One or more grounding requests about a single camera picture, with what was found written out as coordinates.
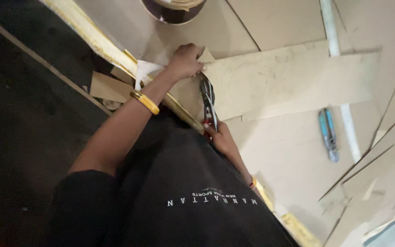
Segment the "finger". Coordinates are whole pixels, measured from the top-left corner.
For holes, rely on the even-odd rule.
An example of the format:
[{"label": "finger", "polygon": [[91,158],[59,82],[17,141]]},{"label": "finger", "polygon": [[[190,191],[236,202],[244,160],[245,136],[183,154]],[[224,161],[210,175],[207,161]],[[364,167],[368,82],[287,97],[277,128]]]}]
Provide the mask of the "finger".
[{"label": "finger", "polygon": [[218,132],[211,127],[208,123],[204,124],[204,128],[205,128],[205,132],[208,133],[208,135],[210,135],[211,137],[214,137]]},{"label": "finger", "polygon": [[221,132],[221,133],[224,133],[226,131],[230,131],[228,129],[227,124],[222,122],[222,121],[220,121],[220,120],[218,120],[218,119],[217,119],[217,127],[218,127],[219,132]]}]

